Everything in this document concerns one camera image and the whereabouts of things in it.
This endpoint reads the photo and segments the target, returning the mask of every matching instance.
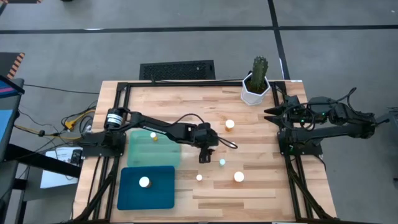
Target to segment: computer monitor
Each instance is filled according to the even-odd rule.
[[[22,95],[24,93],[25,93],[24,89],[17,86],[15,83],[10,81],[8,78],[0,75],[0,98]]]

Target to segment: white pot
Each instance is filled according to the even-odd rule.
[[[248,78],[250,78],[251,75],[252,75],[252,73],[250,73],[246,78],[244,78],[244,80],[242,80],[242,94],[241,94],[241,99],[245,102],[245,104],[247,104],[249,106],[259,105],[260,103],[262,103],[262,99],[264,99],[266,93],[271,88],[271,86],[269,85],[269,82],[267,80],[267,77],[265,77],[264,83],[266,83],[267,89],[263,93],[257,94],[257,93],[252,93],[252,92],[248,91],[248,89],[246,88],[245,81]]]

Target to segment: wooden table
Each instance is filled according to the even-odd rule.
[[[95,112],[94,131],[102,131],[109,108],[113,107],[116,81],[105,81],[101,87]],[[286,81],[287,93],[307,100],[303,83]],[[241,87],[133,87],[129,109],[144,115],[173,122],[186,113],[199,114],[223,138],[237,143],[238,149],[220,144],[209,164],[199,164],[199,149],[181,145],[181,165],[176,170],[175,207],[170,210],[120,211],[116,208],[120,170],[126,167],[127,156],[119,163],[111,222],[271,222],[294,221],[294,211],[284,158],[276,138],[278,127],[263,119],[264,109],[274,107],[269,91],[261,105],[247,106],[241,99]],[[235,121],[231,132],[224,130],[227,119]],[[194,117],[183,119],[196,123]],[[226,160],[220,167],[218,161]],[[74,202],[74,216],[86,207],[97,158],[84,161]],[[335,216],[327,176],[323,164],[314,156],[302,156],[309,191],[327,213]],[[96,173],[92,196],[97,191],[102,160]],[[244,182],[233,181],[233,174],[242,171]],[[201,174],[203,180],[196,181]],[[302,216],[305,207],[298,190]],[[100,218],[104,217],[105,192]]]

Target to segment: floor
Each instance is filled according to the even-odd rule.
[[[0,16],[0,52],[25,53],[17,77],[26,83],[84,91],[99,91],[103,80],[137,80],[139,64],[151,62],[214,60],[217,78],[243,78],[253,58],[263,55],[269,60],[269,79],[282,79],[281,58],[285,77],[303,80],[309,98],[339,98],[356,86],[351,102],[357,110],[381,115],[387,106],[398,106],[398,29],[282,30],[285,57],[274,31],[267,29],[1,34],[2,30],[31,29],[269,27],[273,23],[268,2],[272,1],[44,0],[41,4],[9,4]],[[398,24],[395,0],[278,0],[274,5],[279,26]],[[25,89],[21,111],[59,128],[62,117],[85,109],[96,99],[95,95]],[[17,123],[37,128],[24,116]],[[398,176],[396,135],[385,124],[368,140],[341,137],[322,142],[338,217],[396,223],[398,189],[392,181]],[[11,142],[36,149],[45,140],[15,131]],[[68,220],[73,191],[59,190],[52,195],[28,203],[25,223]],[[13,191],[6,223],[15,218],[18,196]]]

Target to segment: cactus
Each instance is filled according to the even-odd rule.
[[[264,79],[268,69],[268,61],[264,57],[256,57],[253,63],[253,74],[250,81],[250,91],[261,94],[266,89]]]

